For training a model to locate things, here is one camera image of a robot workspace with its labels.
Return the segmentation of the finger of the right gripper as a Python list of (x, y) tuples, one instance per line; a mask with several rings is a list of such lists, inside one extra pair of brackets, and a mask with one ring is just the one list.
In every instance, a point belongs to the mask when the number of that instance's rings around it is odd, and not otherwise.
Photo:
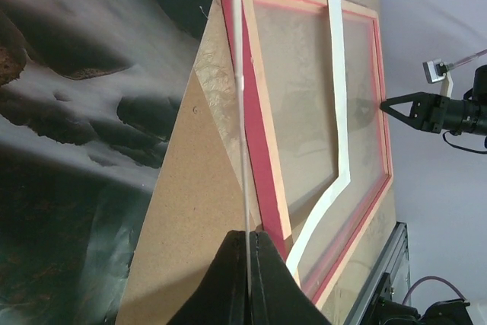
[(431, 95), (426, 92), (416, 92), (398, 97), (388, 98), (380, 103), (380, 109), (384, 112), (395, 110), (395, 106), (405, 104), (411, 112), (425, 112), (432, 108)]
[(416, 120), (416, 117), (414, 115), (403, 114), (390, 106), (382, 107), (382, 111), (389, 116), (399, 120), (400, 122), (406, 124), (407, 126), (412, 127), (413, 129), (418, 129), (418, 121)]

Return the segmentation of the sunset landscape photo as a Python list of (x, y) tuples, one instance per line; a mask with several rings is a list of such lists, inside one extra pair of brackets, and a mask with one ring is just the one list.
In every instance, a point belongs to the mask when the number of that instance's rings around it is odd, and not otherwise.
[(1, 322), (112, 324), (212, 0), (1, 0)]

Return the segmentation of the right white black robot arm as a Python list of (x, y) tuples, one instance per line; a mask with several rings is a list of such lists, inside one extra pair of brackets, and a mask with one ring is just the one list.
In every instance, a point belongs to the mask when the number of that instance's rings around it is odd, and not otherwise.
[(475, 70), (473, 87), (461, 100), (440, 94), (417, 92), (386, 99), (380, 109), (422, 132), (459, 136), (463, 133), (486, 136), (486, 67)]

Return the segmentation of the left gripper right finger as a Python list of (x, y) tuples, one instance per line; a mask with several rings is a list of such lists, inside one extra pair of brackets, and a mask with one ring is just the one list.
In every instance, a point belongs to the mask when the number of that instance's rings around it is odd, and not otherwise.
[(270, 236), (250, 233), (252, 324), (328, 324), (301, 291)]

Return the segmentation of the white mat brown backing board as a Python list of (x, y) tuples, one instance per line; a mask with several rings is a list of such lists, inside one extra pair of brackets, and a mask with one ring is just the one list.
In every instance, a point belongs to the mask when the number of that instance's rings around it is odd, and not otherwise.
[(191, 71), (117, 316), (166, 324), (199, 286), (225, 235), (244, 228), (237, 96), (221, 14)]

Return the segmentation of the aluminium rail platform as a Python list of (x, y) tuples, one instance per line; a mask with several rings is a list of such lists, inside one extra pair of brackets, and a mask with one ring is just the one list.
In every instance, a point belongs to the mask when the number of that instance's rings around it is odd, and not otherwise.
[(376, 324), (382, 300), (400, 304), (410, 287), (407, 224), (397, 222), (345, 324)]

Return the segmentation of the white mat border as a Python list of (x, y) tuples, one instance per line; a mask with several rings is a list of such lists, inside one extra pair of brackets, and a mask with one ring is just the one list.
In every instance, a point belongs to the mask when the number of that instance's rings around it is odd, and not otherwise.
[[(334, 106), (336, 113), (336, 128), (338, 137), (338, 170), (335, 181), (318, 199), (308, 215), (297, 242), (291, 248), (289, 257), (285, 261), (290, 274), (298, 277), (298, 264), (304, 249), (320, 219), (335, 201), (337, 196), (350, 183), (349, 148), (346, 111), (346, 82), (345, 82), (345, 50), (342, 24), (342, 0), (327, 0), (331, 31), (332, 71), (334, 87)], [(243, 179), (243, 203), (245, 211), (245, 242), (246, 250), (250, 249), (250, 201), (248, 197), (249, 177), (247, 174), (247, 137), (244, 126), (244, 17), (242, 15), (242, 0), (230, 0), (232, 16), (232, 33), (229, 34), (231, 51), (234, 52), (232, 62), (236, 81), (238, 118), (240, 129), (240, 160)]]

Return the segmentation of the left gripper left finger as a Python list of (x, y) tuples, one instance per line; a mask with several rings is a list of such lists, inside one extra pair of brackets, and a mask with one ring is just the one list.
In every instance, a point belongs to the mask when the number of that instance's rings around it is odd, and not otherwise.
[(198, 288), (172, 324), (244, 324), (247, 297), (245, 233), (229, 231)]

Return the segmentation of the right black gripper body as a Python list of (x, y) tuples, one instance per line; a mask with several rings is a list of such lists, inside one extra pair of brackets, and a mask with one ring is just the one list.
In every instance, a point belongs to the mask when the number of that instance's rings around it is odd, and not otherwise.
[(454, 100), (421, 93), (412, 103), (410, 116), (424, 132), (486, 135), (486, 105), (474, 100)]

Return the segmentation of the pink picture frame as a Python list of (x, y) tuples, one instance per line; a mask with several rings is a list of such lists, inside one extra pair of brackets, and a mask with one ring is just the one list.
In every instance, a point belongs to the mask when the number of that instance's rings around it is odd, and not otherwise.
[[(228, 34), (230, 0), (221, 0)], [(327, 0), (242, 0), (249, 182), (263, 229), (287, 260), (318, 199), (338, 177)], [(320, 219), (295, 278), (322, 305), (393, 182), (377, 12), (342, 0), (350, 183)]]

